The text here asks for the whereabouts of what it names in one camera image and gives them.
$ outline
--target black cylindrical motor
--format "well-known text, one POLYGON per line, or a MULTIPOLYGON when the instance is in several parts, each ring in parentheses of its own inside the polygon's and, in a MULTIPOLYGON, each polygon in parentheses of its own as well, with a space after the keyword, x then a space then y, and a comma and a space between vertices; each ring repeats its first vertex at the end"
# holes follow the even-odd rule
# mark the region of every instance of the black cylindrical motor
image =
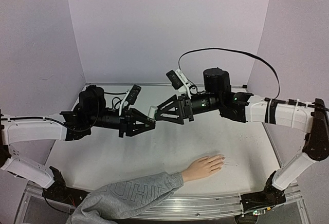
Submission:
POLYGON ((209 93, 231 93, 230 75, 220 68, 204 70, 205 90, 209 93))
POLYGON ((191 106, 193 114, 197 115, 218 109, 220 102, 216 94, 208 93, 192 96, 191 106))
MULTIPOLYGON (((96 116, 91 116, 90 123, 93 124, 95 122, 95 119, 96 116)), ((105 112, 103 112, 98 116, 98 119, 94 126, 119 130, 120 129, 119 111, 107 109, 105 112)))

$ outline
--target black clamp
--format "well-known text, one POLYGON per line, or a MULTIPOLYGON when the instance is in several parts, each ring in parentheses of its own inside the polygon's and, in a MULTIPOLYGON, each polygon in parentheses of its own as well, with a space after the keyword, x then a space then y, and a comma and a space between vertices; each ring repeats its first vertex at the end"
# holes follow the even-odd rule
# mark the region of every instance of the black clamp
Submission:
POLYGON ((184 125, 184 119, 193 121, 193 110, 191 99, 185 94, 179 96, 173 95, 171 98, 161 103, 155 114, 155 120, 163 120, 176 124, 184 125))
POLYGON ((250 213, 259 209, 270 210, 272 207, 286 202, 284 191, 280 191, 272 185, 275 173, 276 171, 267 179, 263 191, 241 195, 244 213, 250 213))

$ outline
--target black cable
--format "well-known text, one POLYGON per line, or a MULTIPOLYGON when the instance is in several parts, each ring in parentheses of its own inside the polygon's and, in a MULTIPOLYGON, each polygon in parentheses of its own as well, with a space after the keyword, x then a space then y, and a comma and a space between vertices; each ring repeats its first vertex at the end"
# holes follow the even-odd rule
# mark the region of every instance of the black cable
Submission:
POLYGON ((117 109, 117 105, 121 104, 122 100, 118 101, 116 104, 114 104, 114 109, 117 109))
POLYGON ((111 92, 104 92, 104 94, 107 94, 107 95, 125 95, 127 94, 126 92, 121 92, 121 93, 111 93, 111 92))
POLYGON ((46 201, 46 203, 48 204, 49 207, 51 207, 53 210, 57 210, 57 211, 59 211, 59 212, 62 212, 62 213, 65 213, 65 214, 68 214, 68 215, 69 215, 69 213, 67 213, 67 212, 65 212, 65 211, 62 211, 62 210, 59 210, 59 209, 55 208, 54 206, 52 206, 52 205, 48 202, 48 200, 47 200, 47 198, 46 198, 46 195, 45 195, 45 189, 42 188, 42 192, 43 192, 43 198, 45 199, 45 201, 46 201))
POLYGON ((115 105, 117 104, 117 103, 114 104, 114 100, 119 100, 119 102, 122 101, 119 97, 113 97, 113 99, 112 99, 112 109, 114 109, 115 108, 115 105))
POLYGON ((233 52, 233 53, 240 53, 240 54, 244 54, 244 55, 246 55, 246 56, 252 57, 252 58, 254 58, 254 59, 256 59, 256 60, 258 60, 258 61, 264 63, 266 66, 268 66, 268 67, 272 70, 272 72, 274 73, 274 75, 275 75, 276 78, 277 78, 279 89, 278 89, 278 94, 277 94, 277 96, 276 96, 274 99, 278 98, 278 96, 279 96, 279 94, 280 94, 281 87, 280 87, 280 81, 279 81, 279 77, 278 77, 277 72, 275 71, 275 69, 274 69, 274 68, 273 68, 268 62, 266 62, 264 59, 260 58, 260 57, 257 56, 257 55, 254 55, 254 54, 252 54, 252 53, 248 53, 248 52, 244 52, 244 51, 239 51, 239 50, 233 50, 233 49, 226 49, 226 48, 201 48, 201 49, 195 49, 195 50, 191 50, 191 51, 188 51, 188 52, 186 52, 186 53, 183 53, 183 54, 179 57, 179 59, 178 59, 178 67, 179 67, 179 69, 181 70, 181 67, 180 67, 180 59, 181 59, 183 56, 185 56, 185 55, 187 55, 187 54, 189 54, 189 53, 195 53, 195 52, 206 51, 206 50, 222 50, 222 51, 228 51, 228 52, 233 52))

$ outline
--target gray wall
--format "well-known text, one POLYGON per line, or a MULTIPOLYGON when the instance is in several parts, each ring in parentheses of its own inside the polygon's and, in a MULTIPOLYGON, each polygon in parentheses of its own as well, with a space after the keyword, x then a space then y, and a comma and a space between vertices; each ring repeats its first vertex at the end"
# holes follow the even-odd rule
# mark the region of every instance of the gray wall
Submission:
MULTIPOLYGON (((68 0, 88 82, 169 83, 179 56, 203 47, 256 53, 268 0, 68 0)), ((208 51, 186 56, 184 73, 203 83, 221 65, 231 83, 248 82, 253 59, 208 51)))
MULTIPOLYGON (((5 114, 68 110, 85 83, 68 0, 0 0, 0 108, 5 114)), ((53 141, 15 145, 45 162, 53 141)), ((0 221, 13 223, 26 180, 0 170, 0 221)))
MULTIPOLYGON (((281 99, 323 98, 329 105, 329 0, 270 0, 258 55, 280 77, 281 99)), ((255 63, 249 89, 273 97, 277 86, 271 72, 255 63)), ((269 126, 283 161, 303 145, 303 133, 269 126)), ((299 177, 312 223, 329 220, 329 160, 316 163, 299 177)))

